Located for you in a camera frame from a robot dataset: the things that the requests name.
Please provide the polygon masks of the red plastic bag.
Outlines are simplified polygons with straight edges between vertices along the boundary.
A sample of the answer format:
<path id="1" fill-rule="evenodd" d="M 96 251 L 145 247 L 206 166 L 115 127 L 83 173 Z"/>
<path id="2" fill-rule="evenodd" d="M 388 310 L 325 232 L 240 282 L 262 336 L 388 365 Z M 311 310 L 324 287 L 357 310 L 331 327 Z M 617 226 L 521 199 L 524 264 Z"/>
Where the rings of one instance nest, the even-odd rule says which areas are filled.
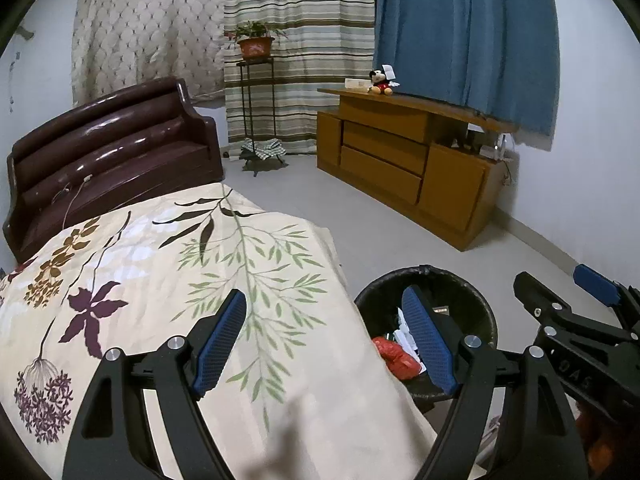
<path id="1" fill-rule="evenodd" d="M 378 354 L 384 360 L 388 370 L 399 380 L 405 382 L 421 374 L 421 365 L 409 353 L 391 340 L 384 337 L 372 339 Z"/>

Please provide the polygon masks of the green white package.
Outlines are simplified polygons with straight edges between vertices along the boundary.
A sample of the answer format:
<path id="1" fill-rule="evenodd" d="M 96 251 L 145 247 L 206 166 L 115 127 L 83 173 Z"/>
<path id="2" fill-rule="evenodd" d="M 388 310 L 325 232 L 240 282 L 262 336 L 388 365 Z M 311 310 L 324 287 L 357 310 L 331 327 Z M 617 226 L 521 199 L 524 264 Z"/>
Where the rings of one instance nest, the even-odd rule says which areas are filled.
<path id="1" fill-rule="evenodd" d="M 397 310 L 398 329 L 394 330 L 393 338 L 409 356 L 412 356 L 416 361 L 418 360 L 418 347 L 410 333 L 408 324 L 404 317 L 404 312 L 401 309 Z"/>

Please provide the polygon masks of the floral beige tablecloth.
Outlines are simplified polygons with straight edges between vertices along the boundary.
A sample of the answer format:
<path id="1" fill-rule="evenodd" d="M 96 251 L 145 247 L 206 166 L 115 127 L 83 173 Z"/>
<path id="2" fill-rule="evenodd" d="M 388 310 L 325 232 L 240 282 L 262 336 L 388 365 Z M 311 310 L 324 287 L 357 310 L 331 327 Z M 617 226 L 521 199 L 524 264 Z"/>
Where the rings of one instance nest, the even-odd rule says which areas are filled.
<path id="1" fill-rule="evenodd" d="M 62 476 L 81 399 L 108 349 L 152 351 L 239 289 L 247 318 L 208 429 L 239 479 L 411 479 L 435 433 L 387 370 L 330 233 L 223 184 L 80 222 L 1 283 L 1 405 Z"/>

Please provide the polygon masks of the brown wooden cabinet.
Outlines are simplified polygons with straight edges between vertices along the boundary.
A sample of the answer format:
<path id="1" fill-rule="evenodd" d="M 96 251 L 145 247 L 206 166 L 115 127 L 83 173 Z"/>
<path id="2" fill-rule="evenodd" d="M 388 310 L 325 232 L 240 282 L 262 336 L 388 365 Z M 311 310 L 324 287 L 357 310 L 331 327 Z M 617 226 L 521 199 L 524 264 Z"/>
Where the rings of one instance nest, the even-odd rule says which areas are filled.
<path id="1" fill-rule="evenodd" d="M 317 114 L 317 166 L 420 224 L 459 250 L 494 214 L 506 164 L 470 149 L 472 127 L 508 122 L 412 96 L 338 90 Z"/>

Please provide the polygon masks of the blue curtain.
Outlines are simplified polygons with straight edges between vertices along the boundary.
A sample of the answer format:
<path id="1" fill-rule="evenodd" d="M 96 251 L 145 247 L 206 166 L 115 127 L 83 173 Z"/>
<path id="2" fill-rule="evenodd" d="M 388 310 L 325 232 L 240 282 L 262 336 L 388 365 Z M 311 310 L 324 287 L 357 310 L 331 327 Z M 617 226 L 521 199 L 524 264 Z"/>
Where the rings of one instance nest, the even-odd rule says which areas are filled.
<path id="1" fill-rule="evenodd" d="M 560 91 L 554 0 L 376 0 L 375 64 L 409 96 L 551 136 Z"/>

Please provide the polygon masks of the mickey mouse plush toy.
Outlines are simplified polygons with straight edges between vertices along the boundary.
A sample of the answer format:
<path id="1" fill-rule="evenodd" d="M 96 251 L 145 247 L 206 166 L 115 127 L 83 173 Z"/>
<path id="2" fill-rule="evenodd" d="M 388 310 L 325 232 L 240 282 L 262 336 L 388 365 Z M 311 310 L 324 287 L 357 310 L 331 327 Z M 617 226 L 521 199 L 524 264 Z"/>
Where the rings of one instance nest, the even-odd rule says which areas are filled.
<path id="1" fill-rule="evenodd" d="M 394 93 L 394 88 L 398 86 L 396 81 L 387 78 L 384 70 L 371 70 L 369 78 L 368 92 L 378 96 L 391 96 Z"/>

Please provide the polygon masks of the checkered cloth on stand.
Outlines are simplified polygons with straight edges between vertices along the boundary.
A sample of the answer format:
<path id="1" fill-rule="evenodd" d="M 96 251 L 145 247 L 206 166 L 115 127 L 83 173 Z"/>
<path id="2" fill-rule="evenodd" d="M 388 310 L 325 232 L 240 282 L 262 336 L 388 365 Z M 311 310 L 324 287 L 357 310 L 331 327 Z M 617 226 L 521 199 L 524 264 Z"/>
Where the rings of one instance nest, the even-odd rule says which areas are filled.
<path id="1" fill-rule="evenodd" d="M 265 141 L 256 141 L 246 138 L 241 145 L 240 151 L 240 157 L 242 159 L 281 159 L 285 154 L 285 148 L 282 142 L 277 138 Z"/>

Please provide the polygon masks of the dark brown leather sofa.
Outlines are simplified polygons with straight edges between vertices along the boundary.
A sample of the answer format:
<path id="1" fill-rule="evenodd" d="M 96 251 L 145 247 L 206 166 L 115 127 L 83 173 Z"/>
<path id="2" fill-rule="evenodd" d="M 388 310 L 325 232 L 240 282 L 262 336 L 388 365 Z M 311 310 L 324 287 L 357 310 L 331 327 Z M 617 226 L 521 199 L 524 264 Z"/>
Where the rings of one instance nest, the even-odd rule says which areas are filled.
<path id="1" fill-rule="evenodd" d="M 224 178 L 213 118 L 186 82 L 153 79 L 101 96 L 18 140 L 6 158 L 2 230 L 19 263 L 100 214 Z"/>

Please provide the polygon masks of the small box on cabinet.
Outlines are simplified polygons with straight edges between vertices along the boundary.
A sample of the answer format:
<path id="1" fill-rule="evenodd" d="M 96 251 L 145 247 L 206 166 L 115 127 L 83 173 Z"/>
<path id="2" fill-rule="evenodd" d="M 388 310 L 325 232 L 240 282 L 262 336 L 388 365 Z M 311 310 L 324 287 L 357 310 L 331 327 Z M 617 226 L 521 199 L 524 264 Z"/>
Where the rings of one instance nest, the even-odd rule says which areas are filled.
<path id="1" fill-rule="evenodd" d="M 344 88 L 350 91 L 368 92 L 371 87 L 369 79 L 346 78 L 344 80 Z"/>

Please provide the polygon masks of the striped curtain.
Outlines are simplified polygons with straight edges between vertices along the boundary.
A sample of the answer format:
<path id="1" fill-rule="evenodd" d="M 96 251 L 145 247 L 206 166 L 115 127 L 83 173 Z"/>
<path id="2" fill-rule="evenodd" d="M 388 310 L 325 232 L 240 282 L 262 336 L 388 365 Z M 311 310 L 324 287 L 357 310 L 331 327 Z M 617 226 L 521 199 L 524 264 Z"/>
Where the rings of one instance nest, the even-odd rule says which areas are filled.
<path id="1" fill-rule="evenodd" d="M 374 0 L 224 0 L 224 30 L 246 21 L 284 28 L 273 41 L 278 136 L 290 154 L 316 149 L 317 114 L 333 110 L 346 78 L 363 78 L 373 62 Z M 224 104 L 229 148 L 239 155 L 243 141 L 238 46 L 224 55 Z M 258 110 L 267 119 L 265 91 Z"/>

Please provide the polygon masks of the potted green plant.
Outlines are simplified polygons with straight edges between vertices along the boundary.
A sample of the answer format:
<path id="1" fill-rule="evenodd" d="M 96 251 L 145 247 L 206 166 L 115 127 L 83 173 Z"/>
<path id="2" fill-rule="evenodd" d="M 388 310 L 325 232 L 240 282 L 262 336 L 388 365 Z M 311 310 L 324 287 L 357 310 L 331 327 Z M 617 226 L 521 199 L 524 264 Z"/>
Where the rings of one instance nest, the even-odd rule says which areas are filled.
<path id="1" fill-rule="evenodd" d="M 246 21 L 227 30 L 224 36 L 239 46 L 244 62 L 258 62 L 270 58 L 273 41 L 285 38 L 286 31 L 277 24 Z"/>

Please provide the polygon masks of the beige patterned curtain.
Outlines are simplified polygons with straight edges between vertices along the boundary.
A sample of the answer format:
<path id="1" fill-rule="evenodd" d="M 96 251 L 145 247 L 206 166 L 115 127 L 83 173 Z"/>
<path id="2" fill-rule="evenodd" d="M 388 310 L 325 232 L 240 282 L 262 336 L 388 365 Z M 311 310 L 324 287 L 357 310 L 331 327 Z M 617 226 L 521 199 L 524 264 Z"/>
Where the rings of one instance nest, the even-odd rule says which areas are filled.
<path id="1" fill-rule="evenodd" d="M 225 43 L 224 0 L 77 0 L 73 101 L 169 76 L 196 102 L 217 99 Z"/>

